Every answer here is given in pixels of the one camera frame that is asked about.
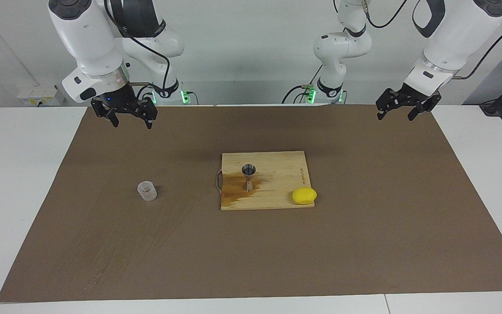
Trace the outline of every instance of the brown mat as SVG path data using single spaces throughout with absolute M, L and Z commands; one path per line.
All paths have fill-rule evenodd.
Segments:
M 434 118 L 407 112 L 163 108 L 147 131 L 89 109 L 0 302 L 502 290 L 502 235 Z M 219 210 L 222 152 L 295 150 L 315 208 Z

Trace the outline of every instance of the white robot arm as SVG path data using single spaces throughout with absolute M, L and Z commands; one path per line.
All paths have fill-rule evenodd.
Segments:
M 169 65 L 169 59 L 180 56 L 185 50 L 181 36 L 162 18 L 156 0 L 97 0 L 104 12 L 113 18 L 113 24 L 120 27 L 122 45 L 127 55 L 139 61 L 157 86 L 160 102 L 181 101 L 180 82 Z M 158 51 L 142 48 L 131 39 Z
M 314 47 L 315 56 L 322 62 L 317 97 L 331 103 L 339 98 L 346 76 L 346 65 L 342 60 L 367 54 L 372 42 L 366 31 L 362 0 L 342 0 L 338 20 L 344 26 L 343 32 L 318 37 Z
M 413 106 L 412 121 L 440 101 L 447 84 L 502 23 L 502 0 L 421 0 L 413 14 L 417 30 L 429 38 L 402 88 L 387 89 L 377 100 L 378 118 Z
M 167 27 L 156 11 L 153 0 L 111 0 L 111 5 L 106 6 L 108 1 L 49 1 L 52 22 L 78 65 L 63 80 L 63 86 L 76 102 L 92 99 L 91 105 L 96 115 L 109 119 L 115 127 L 119 124 L 116 113 L 130 113 L 145 120 L 150 129 L 156 119 L 156 108 L 149 98 L 139 100 L 134 95 L 123 56 L 115 47 L 115 37 L 106 14 L 121 28 L 128 54 L 143 63 L 151 73 L 155 83 L 153 86 L 158 90 L 160 99 L 177 97 L 180 84 L 171 75 L 167 58 L 180 55 L 183 43 L 177 33 Z M 141 41 L 147 46 L 136 44 L 134 38 L 143 38 Z M 167 56 L 152 52 L 156 51 L 155 48 L 165 51 Z

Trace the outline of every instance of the table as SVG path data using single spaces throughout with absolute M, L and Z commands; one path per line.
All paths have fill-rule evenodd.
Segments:
M 0 109 L 0 288 L 85 107 Z M 477 107 L 440 106 L 434 116 L 502 232 L 502 121 Z M 502 292 L 232 300 L 141 300 L 0 304 L 11 312 L 496 313 Z

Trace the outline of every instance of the yellow lemon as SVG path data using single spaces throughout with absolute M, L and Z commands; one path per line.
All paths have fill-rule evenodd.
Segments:
M 307 205 L 317 198 L 317 192 L 312 188 L 299 188 L 292 193 L 292 199 L 296 204 Z

